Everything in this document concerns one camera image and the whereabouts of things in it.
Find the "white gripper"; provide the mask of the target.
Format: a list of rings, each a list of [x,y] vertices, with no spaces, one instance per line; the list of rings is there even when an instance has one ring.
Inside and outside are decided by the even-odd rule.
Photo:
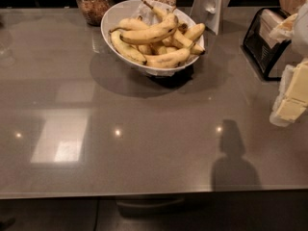
[[[308,2],[298,11],[283,19],[272,16],[269,36],[279,42],[292,39],[292,49],[303,58],[308,58]],[[287,127],[308,108],[308,59],[297,66],[287,64],[280,81],[279,94],[269,116],[271,124]]]

